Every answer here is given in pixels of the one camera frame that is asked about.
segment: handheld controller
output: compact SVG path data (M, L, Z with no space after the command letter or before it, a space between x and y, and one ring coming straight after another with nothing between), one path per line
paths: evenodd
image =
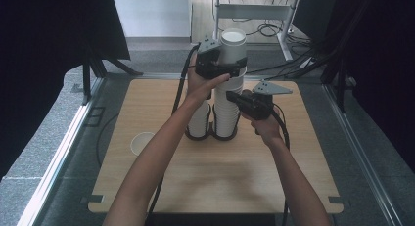
M239 70L247 65L247 58L238 60L234 64L219 65L221 45L211 39L205 39L198 49L196 59L196 73L204 79L214 79L219 75L229 73L231 77L239 76Z
M249 90L244 90L241 95L227 91L226 99L235 103L242 113L245 113L255 120L269 118L274 108L272 95L263 95Z

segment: white cylinder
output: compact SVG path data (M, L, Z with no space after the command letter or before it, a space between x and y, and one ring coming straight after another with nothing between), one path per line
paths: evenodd
M236 64L247 56L247 36L239 28L228 28L220 36L222 43L219 65ZM214 89L214 121L213 132L221 138L234 135L240 112L238 107L226 99L226 91L241 94L244 87L244 75L247 68L241 68L238 77L216 86Z
M241 29L225 29L220 35L220 42L220 65L235 64L247 56L247 35Z
M222 138L233 135L240 116L239 108L226 99L226 91L241 94L244 87L244 75L247 68L242 68L238 77L232 77L214 89L213 132Z
M201 138L208 134L208 115L210 105L204 101L201 106L193 113L187 126L188 133L193 138Z

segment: gray floor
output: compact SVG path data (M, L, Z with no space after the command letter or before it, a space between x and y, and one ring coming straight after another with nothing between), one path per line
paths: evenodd
M132 61L125 63L145 72L180 72L192 46L181 40L168 44L166 42L168 41L163 39L156 39L156 42L144 39L130 41ZM250 49L263 50L259 53L251 51L249 70L284 62L278 46L251 46ZM36 225L99 225L105 217L104 214L91 213L87 209L87 202L99 172L99 162L111 139L116 114L122 105L128 83L133 79L113 65L105 65L109 75L94 105L96 110L91 114L105 108L102 119L97 123L97 118L90 116L82 127L81 135L76 140ZM276 75L280 71L279 68L263 73ZM332 215L333 222L335 225L389 225L319 82L321 71L322 68L295 81L339 189L341 199L335 201L345 205L344 212ZM16 225L19 221L81 103L82 93L77 85L82 85L80 68L68 73L55 106L0 183L0 225ZM373 120L360 108L351 91L346 91L345 105L346 116L390 195L402 225L415 225L414 174ZM161 217L161 221L169 222L168 225L173 225L171 222L209 225L205 223L208 221L220 225L219 220L221 225L230 225L229 222L239 225L274 225L274 220L281 220L281 215L275 219L269 215L198 215L197 219L195 215L187 216L164 216L166 218Z

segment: wooden table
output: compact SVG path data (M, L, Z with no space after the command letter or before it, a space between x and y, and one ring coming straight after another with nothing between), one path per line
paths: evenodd
M257 83L246 81L244 88L253 89ZM293 90L292 94L275 95L274 103L285 113L294 158L327 211L342 212L342 204L329 202L329 197L338 197L339 193L297 85L273 83ZM156 133L167 121L177 87L178 80L131 82L92 193L103 196L102 201L89 203L91 211L109 210L136 158L130 149L131 140L141 132ZM192 141L183 136L164 176L155 212L275 213L283 212L284 199L272 155L249 122L241 118L238 134L231 141L211 136Z

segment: finger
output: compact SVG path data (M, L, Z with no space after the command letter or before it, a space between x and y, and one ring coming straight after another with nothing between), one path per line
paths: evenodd
M208 85L209 89L213 89L217 85L219 85L220 83L229 80L230 77L231 77L231 75L229 73L222 74L222 75L212 79L211 81L209 81L207 85Z

